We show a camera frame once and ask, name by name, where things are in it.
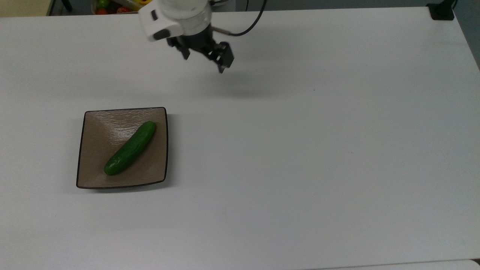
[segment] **white table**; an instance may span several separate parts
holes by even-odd
[[[242,30],[257,13],[217,13]],[[0,268],[480,258],[480,73],[427,8],[265,12],[218,74],[136,15],[0,19]],[[165,106],[167,179],[75,187],[83,113]]]

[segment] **tomato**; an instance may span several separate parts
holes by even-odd
[[[110,4],[108,0],[98,0],[98,3],[96,4],[96,8],[106,9],[108,4]]]
[[[96,11],[96,14],[97,14],[97,15],[108,15],[108,12],[107,12],[106,9],[98,9],[98,10]]]
[[[117,13],[126,13],[126,12],[130,12],[130,9],[128,9],[127,7],[119,7],[119,9],[117,9]]]

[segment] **black stand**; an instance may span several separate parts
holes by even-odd
[[[430,16],[436,21],[453,21],[452,4],[455,0],[444,0],[440,4],[427,4]]]

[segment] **black cable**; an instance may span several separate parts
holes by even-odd
[[[229,35],[229,36],[234,36],[234,37],[239,37],[239,36],[243,36],[244,34],[250,32],[250,30],[252,30],[253,27],[255,27],[255,25],[257,24],[258,20],[260,20],[260,17],[262,16],[262,13],[264,12],[266,5],[267,5],[267,0],[264,0],[264,3],[263,3],[263,5],[262,5],[262,7],[261,7],[261,9],[260,9],[260,13],[258,14],[258,16],[257,16],[257,18],[255,19],[255,21],[253,22],[253,24],[252,24],[250,27],[248,27],[247,30],[245,30],[245,31],[243,31],[243,32],[241,32],[241,33],[229,33],[228,35]]]

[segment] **cucumber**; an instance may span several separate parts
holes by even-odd
[[[152,121],[143,123],[128,141],[105,164],[103,171],[115,175],[128,168],[143,152],[155,133],[156,124]]]

